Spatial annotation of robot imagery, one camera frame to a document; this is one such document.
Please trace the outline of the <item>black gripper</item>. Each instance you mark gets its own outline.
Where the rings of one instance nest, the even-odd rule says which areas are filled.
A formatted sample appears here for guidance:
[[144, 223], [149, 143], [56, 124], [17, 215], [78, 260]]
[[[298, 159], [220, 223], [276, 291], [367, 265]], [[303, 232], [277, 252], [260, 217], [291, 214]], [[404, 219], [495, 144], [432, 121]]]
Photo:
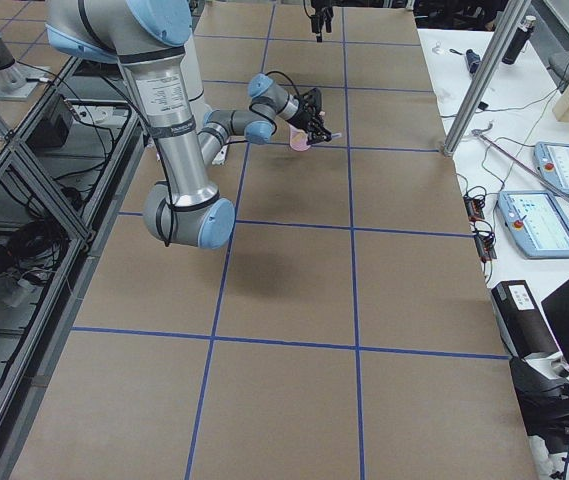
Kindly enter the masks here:
[[332, 0], [312, 0], [311, 8], [313, 15], [311, 16], [311, 30], [315, 35], [318, 43], [323, 42], [323, 19], [327, 33], [332, 32], [333, 20], [333, 1]]
[[307, 145], [330, 142], [333, 134], [324, 128], [323, 119], [320, 115], [322, 100], [320, 97], [298, 97], [298, 108], [295, 114], [288, 120], [293, 127], [306, 132]]

